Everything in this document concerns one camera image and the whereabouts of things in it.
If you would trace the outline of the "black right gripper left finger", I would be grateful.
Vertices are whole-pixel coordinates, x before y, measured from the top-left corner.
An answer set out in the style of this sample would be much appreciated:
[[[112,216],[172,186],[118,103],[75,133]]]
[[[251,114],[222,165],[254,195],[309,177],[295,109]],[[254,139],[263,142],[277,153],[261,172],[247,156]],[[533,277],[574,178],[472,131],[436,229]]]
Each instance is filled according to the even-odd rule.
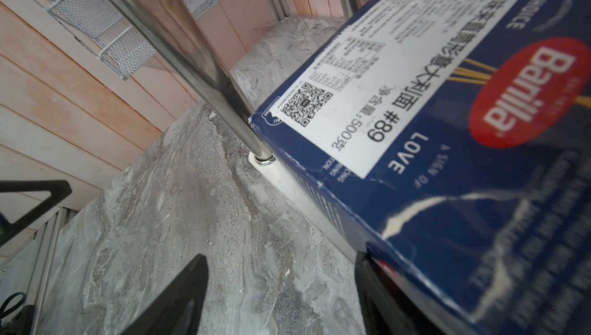
[[[198,254],[123,333],[198,333],[208,282],[206,256]]]

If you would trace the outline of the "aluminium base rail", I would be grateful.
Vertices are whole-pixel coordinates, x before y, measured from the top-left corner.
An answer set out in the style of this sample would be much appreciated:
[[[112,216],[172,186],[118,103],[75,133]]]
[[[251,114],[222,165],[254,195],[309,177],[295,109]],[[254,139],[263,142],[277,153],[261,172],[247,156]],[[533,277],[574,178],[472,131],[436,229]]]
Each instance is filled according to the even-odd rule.
[[[1,259],[2,334],[36,332],[58,236],[77,213],[58,210],[12,256]]]

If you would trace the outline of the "white two-tier shelf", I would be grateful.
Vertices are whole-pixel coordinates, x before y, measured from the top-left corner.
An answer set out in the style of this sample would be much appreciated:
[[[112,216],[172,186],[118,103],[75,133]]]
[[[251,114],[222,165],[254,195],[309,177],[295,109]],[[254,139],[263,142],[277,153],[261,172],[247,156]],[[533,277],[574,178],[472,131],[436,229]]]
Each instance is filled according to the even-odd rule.
[[[357,252],[249,126],[253,108],[182,0],[109,0],[249,149],[249,162],[346,258]]]

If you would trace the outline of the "blue Barilla pasta box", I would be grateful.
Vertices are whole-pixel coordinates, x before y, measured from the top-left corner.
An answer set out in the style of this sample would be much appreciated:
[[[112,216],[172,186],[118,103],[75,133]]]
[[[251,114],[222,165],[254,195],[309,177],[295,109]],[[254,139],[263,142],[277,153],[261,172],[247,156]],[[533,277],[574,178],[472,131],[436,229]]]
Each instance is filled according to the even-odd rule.
[[[442,333],[590,332],[590,0],[369,0],[251,125]]]

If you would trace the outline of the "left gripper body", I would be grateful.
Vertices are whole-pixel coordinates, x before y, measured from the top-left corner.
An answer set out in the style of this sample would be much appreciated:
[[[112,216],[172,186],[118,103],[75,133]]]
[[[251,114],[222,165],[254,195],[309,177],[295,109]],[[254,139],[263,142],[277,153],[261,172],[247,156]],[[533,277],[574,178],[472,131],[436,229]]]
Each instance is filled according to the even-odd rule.
[[[1,181],[1,246],[72,193],[65,180]]]

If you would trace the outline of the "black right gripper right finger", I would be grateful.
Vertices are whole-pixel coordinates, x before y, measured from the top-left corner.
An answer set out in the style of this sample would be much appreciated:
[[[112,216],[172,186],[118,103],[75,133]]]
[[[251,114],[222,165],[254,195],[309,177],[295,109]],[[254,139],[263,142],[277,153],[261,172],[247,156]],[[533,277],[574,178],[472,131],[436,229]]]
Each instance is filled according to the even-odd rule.
[[[367,334],[442,333],[371,256],[363,252],[356,255],[354,277]]]

